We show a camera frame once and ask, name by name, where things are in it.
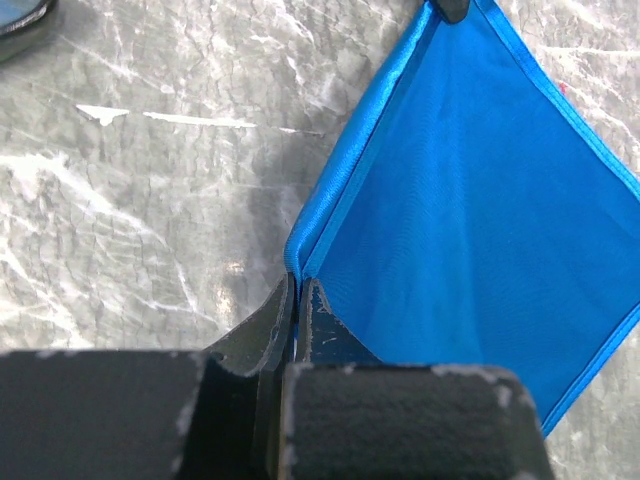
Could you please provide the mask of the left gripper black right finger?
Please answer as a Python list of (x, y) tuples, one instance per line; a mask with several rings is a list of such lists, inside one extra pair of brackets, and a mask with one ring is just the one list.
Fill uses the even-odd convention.
[(303, 287), (284, 375), (283, 479), (550, 479), (531, 395), (486, 365), (381, 362)]

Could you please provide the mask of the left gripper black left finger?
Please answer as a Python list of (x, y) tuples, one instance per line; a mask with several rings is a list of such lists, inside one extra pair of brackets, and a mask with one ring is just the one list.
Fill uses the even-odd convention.
[(1, 357), (5, 479), (273, 479), (296, 288), (196, 350)]

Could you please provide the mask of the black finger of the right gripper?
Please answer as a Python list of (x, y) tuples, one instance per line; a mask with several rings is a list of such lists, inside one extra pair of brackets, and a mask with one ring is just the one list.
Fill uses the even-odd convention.
[(470, 3), (470, 0), (434, 0), (434, 8), (447, 24), (458, 24), (466, 18)]

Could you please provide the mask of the blue cloth napkin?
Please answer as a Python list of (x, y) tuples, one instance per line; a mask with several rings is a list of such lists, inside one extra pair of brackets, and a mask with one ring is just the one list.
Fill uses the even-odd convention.
[(390, 363), (499, 365), (550, 432), (639, 319), (639, 183), (492, 1), (417, 15), (284, 250)]

